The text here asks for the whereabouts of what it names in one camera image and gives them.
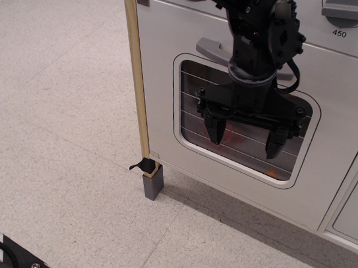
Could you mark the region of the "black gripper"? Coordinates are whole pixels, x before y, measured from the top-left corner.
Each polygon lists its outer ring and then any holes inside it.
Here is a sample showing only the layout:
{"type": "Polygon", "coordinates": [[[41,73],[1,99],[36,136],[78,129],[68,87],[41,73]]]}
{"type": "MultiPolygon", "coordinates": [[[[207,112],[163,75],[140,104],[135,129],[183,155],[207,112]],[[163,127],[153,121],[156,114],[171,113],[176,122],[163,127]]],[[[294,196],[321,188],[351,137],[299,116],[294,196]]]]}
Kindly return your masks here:
{"type": "Polygon", "coordinates": [[[306,110],[288,98],[299,83],[279,88],[276,79],[264,86],[250,87],[235,81],[198,87],[197,110],[204,118],[208,137],[219,145],[228,120],[270,130],[266,159],[278,156],[288,138],[300,136],[306,110]]]}

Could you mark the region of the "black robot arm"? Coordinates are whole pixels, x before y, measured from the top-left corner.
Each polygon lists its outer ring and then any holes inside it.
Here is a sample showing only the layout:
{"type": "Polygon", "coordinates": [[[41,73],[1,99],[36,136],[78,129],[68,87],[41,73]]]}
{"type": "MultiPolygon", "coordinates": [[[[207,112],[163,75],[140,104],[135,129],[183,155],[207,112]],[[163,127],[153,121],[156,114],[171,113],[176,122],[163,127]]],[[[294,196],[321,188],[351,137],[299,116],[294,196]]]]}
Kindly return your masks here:
{"type": "Polygon", "coordinates": [[[288,65],[300,78],[294,57],[306,40],[299,31],[295,0],[212,0],[225,9],[234,39],[233,55],[226,62],[229,84],[196,91],[197,110],[208,136],[220,144],[227,121],[267,129],[266,156],[278,156],[286,141],[300,134],[305,109],[288,99],[298,88],[280,88],[277,72],[288,65]]]}

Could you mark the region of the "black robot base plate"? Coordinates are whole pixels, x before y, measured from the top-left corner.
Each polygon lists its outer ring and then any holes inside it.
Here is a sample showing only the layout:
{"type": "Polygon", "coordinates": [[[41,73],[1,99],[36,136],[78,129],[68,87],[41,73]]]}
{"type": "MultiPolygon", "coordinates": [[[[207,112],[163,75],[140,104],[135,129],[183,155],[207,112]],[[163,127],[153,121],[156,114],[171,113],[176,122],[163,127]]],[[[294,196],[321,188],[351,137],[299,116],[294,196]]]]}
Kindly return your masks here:
{"type": "Polygon", "coordinates": [[[19,268],[51,268],[47,263],[27,251],[27,249],[23,248],[9,237],[4,235],[2,242],[13,251],[13,254],[17,258],[19,268]]]}

